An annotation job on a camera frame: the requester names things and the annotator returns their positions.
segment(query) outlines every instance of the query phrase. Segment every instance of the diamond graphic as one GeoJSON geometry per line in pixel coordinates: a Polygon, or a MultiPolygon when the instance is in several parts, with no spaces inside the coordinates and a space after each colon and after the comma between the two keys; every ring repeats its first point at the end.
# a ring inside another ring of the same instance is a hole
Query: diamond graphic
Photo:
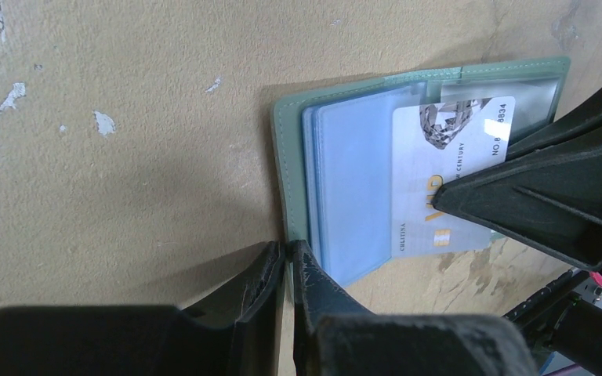
{"type": "Polygon", "coordinates": [[[431,145],[443,150],[488,102],[490,98],[420,106],[423,136],[431,145]]]}

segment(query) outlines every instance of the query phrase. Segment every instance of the wallet stitching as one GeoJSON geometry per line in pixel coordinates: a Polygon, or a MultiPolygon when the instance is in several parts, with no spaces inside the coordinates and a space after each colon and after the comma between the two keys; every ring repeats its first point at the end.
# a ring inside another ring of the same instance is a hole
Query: wallet stitching
{"type": "MultiPolygon", "coordinates": [[[[506,70],[511,70],[511,69],[516,69],[516,68],[523,68],[523,67],[537,67],[537,66],[542,66],[542,65],[551,65],[551,64],[561,64],[561,66],[564,68],[563,70],[565,70],[566,67],[566,63],[563,60],[556,60],[556,61],[546,61],[543,63],[530,63],[530,64],[521,64],[521,65],[514,65],[511,67],[499,67],[499,68],[488,68],[488,69],[481,69],[481,70],[470,70],[469,73],[481,73],[481,72],[489,72],[489,71],[506,71],[506,70]]],[[[438,76],[447,76],[450,74],[454,74],[454,73],[435,73],[435,74],[421,74],[419,76],[416,76],[415,78],[428,78],[428,77],[438,77],[438,76]]],[[[372,86],[366,86],[364,88],[359,88],[359,89],[352,89],[352,90],[348,90],[346,92],[337,92],[334,94],[328,94],[326,96],[319,96],[316,98],[312,98],[313,100],[316,99],[327,99],[327,98],[332,98],[335,96],[343,96],[346,94],[351,94],[353,92],[364,92],[370,89],[376,89],[378,87],[382,87],[385,85],[389,85],[391,83],[397,83],[397,82],[403,82],[404,79],[400,80],[400,79],[393,79],[391,81],[388,82],[383,82],[381,84],[377,84],[377,85],[372,85],[372,86]]],[[[294,106],[296,104],[299,103],[304,103],[307,102],[309,99],[303,99],[297,102],[292,102],[292,103],[287,103],[284,106],[282,106],[279,110],[278,110],[278,121],[277,121],[277,127],[278,130],[280,131],[280,139],[281,139],[281,151],[282,151],[282,161],[283,161],[283,165],[285,166],[285,182],[287,183],[287,193],[285,193],[285,190],[283,190],[283,194],[285,196],[285,199],[289,199],[290,201],[292,200],[292,186],[289,182],[289,170],[288,170],[288,166],[287,166],[287,155],[285,153],[285,130],[283,128],[283,123],[281,120],[281,116],[282,116],[282,111],[286,108],[286,107],[290,107],[290,106],[294,106]]],[[[290,219],[290,223],[292,224],[292,227],[296,227],[295,223],[294,223],[294,208],[292,208],[292,206],[288,206],[287,204],[284,204],[286,208],[289,208],[289,219],[290,219]]]]}

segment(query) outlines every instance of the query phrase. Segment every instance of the card chip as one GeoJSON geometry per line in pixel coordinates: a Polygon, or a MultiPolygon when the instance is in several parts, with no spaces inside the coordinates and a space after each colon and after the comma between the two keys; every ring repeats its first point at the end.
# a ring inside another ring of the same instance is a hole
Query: card chip
{"type": "Polygon", "coordinates": [[[451,230],[442,229],[435,230],[434,245],[435,247],[444,247],[449,245],[451,242],[451,230]]]}

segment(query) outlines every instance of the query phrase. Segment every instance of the beige wall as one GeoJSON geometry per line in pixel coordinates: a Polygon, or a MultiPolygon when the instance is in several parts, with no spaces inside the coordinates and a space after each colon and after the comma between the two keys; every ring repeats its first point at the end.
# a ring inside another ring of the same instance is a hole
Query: beige wall
{"type": "MultiPolygon", "coordinates": [[[[187,302],[243,268],[249,255],[219,257],[281,233],[267,109],[285,93],[557,54],[573,59],[560,114],[602,85],[590,0],[0,2],[0,105],[26,85],[0,113],[0,306],[187,302]]],[[[437,310],[441,260],[393,263],[354,293],[437,310]]],[[[452,275],[477,283],[470,265],[452,275]]],[[[517,268],[512,294],[544,282],[517,268]]],[[[506,310],[484,299],[471,307],[506,310]]]]}

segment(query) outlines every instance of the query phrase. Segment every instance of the white credit card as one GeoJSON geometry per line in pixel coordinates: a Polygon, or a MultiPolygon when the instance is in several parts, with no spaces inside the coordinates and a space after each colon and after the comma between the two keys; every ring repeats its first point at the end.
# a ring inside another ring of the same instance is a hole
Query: white credit card
{"type": "Polygon", "coordinates": [[[433,208],[443,183],[504,162],[512,96],[402,107],[393,112],[391,255],[486,248],[490,229],[433,208]]]}

